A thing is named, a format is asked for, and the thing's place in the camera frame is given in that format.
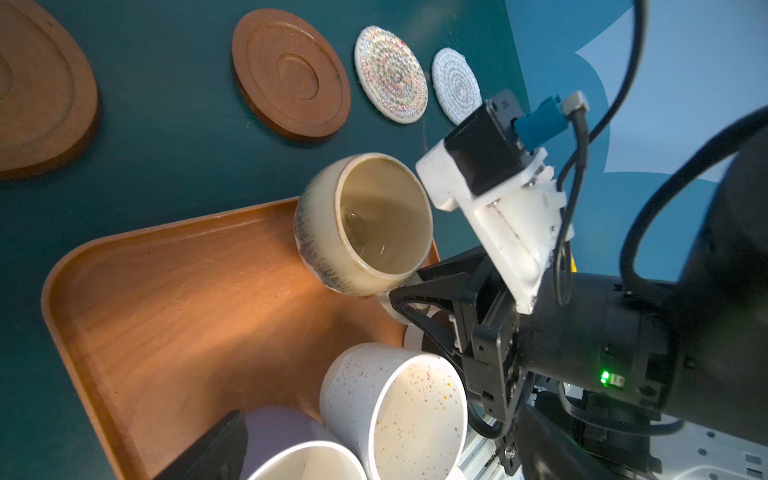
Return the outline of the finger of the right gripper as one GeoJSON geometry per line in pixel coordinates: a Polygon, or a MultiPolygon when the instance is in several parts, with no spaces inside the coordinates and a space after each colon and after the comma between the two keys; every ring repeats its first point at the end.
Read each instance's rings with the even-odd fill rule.
{"type": "Polygon", "coordinates": [[[473,340],[480,320],[475,305],[450,299],[393,299],[392,308],[424,334],[431,351],[459,372],[480,371],[480,351],[473,340]]]}
{"type": "Polygon", "coordinates": [[[487,258],[484,248],[473,248],[416,272],[412,285],[389,293],[392,306],[425,304],[452,306],[466,290],[471,276],[487,258]]]}

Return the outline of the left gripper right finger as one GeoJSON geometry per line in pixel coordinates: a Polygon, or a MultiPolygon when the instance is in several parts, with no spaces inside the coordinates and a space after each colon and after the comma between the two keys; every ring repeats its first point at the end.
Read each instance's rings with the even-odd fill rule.
{"type": "Polygon", "coordinates": [[[523,476],[527,480],[617,479],[613,472],[530,405],[520,409],[512,431],[523,476]]]}

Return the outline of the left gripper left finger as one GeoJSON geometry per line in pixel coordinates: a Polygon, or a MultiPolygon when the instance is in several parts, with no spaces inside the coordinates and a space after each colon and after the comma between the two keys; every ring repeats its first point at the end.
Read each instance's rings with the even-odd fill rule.
{"type": "Polygon", "coordinates": [[[248,443],[245,414],[233,410],[163,469],[155,480],[240,478],[248,443]]]}

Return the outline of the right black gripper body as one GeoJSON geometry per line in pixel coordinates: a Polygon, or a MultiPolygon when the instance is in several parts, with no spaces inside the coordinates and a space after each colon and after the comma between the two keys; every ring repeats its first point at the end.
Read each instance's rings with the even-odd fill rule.
{"type": "Polygon", "coordinates": [[[577,273],[561,306],[550,282],[530,315],[514,299],[484,251],[455,258],[461,376],[472,399],[503,419],[532,373],[626,404],[662,411],[676,368],[676,344],[657,309],[617,277],[577,273]]]}

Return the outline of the purple mug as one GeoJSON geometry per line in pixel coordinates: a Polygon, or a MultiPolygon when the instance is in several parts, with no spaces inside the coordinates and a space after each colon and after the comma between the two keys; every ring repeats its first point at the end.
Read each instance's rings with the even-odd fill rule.
{"type": "Polygon", "coordinates": [[[357,456],[307,414],[268,406],[245,415],[242,479],[362,480],[357,456]]]}

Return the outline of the beige ceramic mug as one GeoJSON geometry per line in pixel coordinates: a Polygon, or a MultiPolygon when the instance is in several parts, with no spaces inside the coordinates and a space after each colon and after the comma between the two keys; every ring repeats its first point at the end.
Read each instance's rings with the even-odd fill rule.
{"type": "Polygon", "coordinates": [[[301,194],[294,237],[310,272],[343,295],[375,297],[406,324],[388,298],[415,281],[433,245],[428,196],[413,172],[383,153],[364,153],[321,170],[301,194]]]}

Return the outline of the grey woven coaster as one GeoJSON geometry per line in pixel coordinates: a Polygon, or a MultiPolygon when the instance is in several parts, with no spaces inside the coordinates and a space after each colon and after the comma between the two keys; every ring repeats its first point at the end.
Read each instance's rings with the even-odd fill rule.
{"type": "Polygon", "coordinates": [[[482,104],[477,79],[465,57],[452,48],[439,50],[432,61],[432,83],[444,114],[461,124],[482,104]]]}

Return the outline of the multicolour woven coaster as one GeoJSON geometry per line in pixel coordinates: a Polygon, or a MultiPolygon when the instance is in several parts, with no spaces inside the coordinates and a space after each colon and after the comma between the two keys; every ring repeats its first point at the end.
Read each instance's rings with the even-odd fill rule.
{"type": "Polygon", "coordinates": [[[353,59],[359,83],[373,106],[398,124],[413,124],[428,105],[424,71],[407,44],[371,25],[355,42],[353,59]]]}

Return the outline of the dark wooden coaster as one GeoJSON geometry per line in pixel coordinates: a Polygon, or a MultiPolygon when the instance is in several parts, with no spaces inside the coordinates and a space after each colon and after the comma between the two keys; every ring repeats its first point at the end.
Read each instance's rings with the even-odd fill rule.
{"type": "Polygon", "coordinates": [[[70,33],[34,1],[1,3],[1,178],[80,156],[100,125],[92,68],[70,33]]]}
{"type": "Polygon", "coordinates": [[[330,43],[300,17],[273,8],[246,14],[234,30],[231,58],[244,101],[277,134],[320,142],[346,122],[346,70],[330,43]]]}

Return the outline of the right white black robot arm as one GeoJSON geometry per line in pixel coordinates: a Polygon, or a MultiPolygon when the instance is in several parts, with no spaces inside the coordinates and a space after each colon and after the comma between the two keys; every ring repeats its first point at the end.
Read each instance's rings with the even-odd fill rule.
{"type": "Polygon", "coordinates": [[[542,375],[671,416],[613,420],[564,404],[573,418],[636,436],[686,422],[767,441],[767,112],[702,146],[647,201],[624,240],[616,277],[574,273],[571,226],[591,143],[636,78],[648,5],[634,5],[624,80],[599,126],[581,93],[524,113],[503,91],[481,103],[416,165],[432,204],[460,210],[480,246],[418,273],[386,297],[462,374],[482,436],[521,437],[528,379],[542,375]],[[723,160],[719,184],[674,283],[635,269],[652,222],[723,160]]]}

